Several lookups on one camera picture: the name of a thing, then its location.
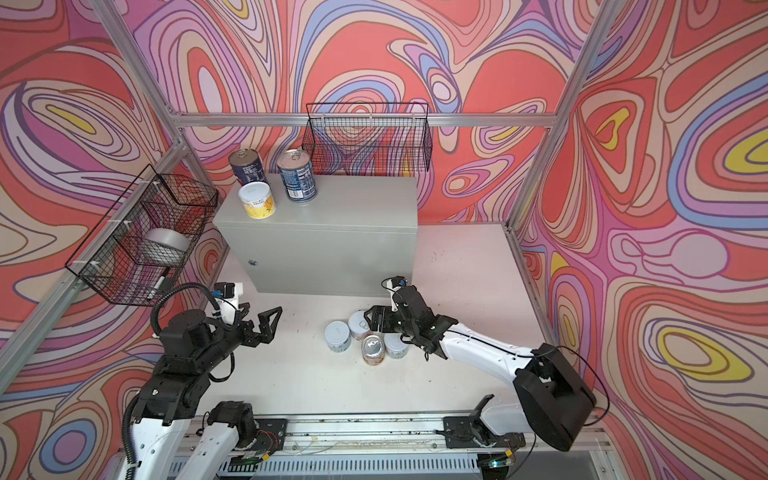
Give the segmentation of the tall dark blue can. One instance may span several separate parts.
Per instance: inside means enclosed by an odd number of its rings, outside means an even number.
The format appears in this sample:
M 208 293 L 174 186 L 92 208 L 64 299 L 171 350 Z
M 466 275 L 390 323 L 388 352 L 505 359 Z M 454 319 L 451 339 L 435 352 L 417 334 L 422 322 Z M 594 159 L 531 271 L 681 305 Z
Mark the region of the tall dark blue can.
M 228 162 L 241 185 L 267 182 L 261 156 L 256 150 L 240 149 L 234 151 L 228 156 Z

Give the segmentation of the small yellow can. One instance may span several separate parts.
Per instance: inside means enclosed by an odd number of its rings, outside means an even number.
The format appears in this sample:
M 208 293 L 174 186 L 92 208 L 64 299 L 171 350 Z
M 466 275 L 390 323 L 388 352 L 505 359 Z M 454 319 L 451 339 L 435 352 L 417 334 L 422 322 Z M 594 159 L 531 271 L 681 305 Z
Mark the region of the small yellow can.
M 247 215 L 252 219 L 266 219 L 276 211 L 271 187 L 265 182 L 251 182 L 242 185 L 238 191 L 238 198 Z

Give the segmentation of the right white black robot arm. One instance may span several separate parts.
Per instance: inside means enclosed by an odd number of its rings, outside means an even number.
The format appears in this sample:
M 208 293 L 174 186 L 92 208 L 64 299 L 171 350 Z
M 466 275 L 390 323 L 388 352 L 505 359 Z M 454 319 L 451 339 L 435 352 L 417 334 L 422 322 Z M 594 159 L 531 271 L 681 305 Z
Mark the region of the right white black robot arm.
M 402 276 L 382 281 L 390 303 L 363 313 L 371 331 L 395 334 L 429 359 L 469 365 L 511 386 L 516 399 L 506 402 L 491 394 L 478 405 L 473 442 L 487 445 L 488 434 L 502 437 L 529 430 L 548 446 L 571 449 L 597 406 L 592 390 L 559 346 L 543 343 L 520 347 L 480 334 L 459 320 L 436 314 L 416 286 Z

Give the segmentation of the small white blue can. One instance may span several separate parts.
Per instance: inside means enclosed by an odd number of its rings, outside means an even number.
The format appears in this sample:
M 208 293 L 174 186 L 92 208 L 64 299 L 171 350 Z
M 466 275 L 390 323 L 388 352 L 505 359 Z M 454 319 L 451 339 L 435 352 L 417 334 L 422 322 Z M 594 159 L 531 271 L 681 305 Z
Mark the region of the small white blue can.
M 386 333 L 384 335 L 386 354 L 392 359 L 404 358 L 409 350 L 409 345 L 401 339 L 398 333 Z

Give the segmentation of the tall light blue can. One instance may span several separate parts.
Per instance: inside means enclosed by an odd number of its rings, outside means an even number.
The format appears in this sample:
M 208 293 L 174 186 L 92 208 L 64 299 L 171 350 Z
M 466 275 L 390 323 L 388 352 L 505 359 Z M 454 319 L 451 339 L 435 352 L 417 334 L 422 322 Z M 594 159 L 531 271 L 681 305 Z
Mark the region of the tall light blue can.
M 277 160 L 277 167 L 288 198 L 293 202 L 308 202 L 317 195 L 310 155 L 303 149 L 286 150 Z

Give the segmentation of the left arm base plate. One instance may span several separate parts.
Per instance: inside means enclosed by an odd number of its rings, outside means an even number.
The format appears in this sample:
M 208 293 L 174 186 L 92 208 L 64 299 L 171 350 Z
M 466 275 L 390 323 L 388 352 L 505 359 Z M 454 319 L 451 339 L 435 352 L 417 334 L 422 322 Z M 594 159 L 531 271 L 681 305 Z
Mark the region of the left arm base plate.
M 287 418 L 261 417 L 254 420 L 255 427 L 250 443 L 244 451 L 255 453 L 274 453 L 284 448 L 287 436 Z

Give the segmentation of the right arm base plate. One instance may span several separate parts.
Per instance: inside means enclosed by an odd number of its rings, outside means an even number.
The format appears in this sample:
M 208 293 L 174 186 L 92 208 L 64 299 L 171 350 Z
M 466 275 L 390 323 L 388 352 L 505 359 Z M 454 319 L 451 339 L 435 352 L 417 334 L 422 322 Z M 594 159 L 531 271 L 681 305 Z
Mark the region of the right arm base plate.
M 449 449 L 504 448 L 516 451 L 527 445 L 524 434 L 497 435 L 476 416 L 446 416 L 442 422 L 442 428 L 435 433 L 445 439 Z

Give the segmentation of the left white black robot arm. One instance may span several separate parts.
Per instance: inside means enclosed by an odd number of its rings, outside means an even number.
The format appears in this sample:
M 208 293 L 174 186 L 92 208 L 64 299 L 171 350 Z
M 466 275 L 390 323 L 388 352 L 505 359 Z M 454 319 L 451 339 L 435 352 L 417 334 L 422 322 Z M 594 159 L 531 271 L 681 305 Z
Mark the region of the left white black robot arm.
M 160 295 L 150 326 L 163 353 L 149 380 L 131 399 L 121 420 L 124 479 L 165 479 L 204 394 L 225 382 L 214 375 L 223 361 L 236 362 L 239 347 L 270 344 L 281 307 L 248 320 L 233 283 L 207 287 L 185 283 Z M 232 452 L 245 465 L 259 465 L 284 447 L 283 427 L 262 427 L 250 403 L 221 401 L 205 417 L 201 437 L 179 473 L 181 479 L 213 479 Z

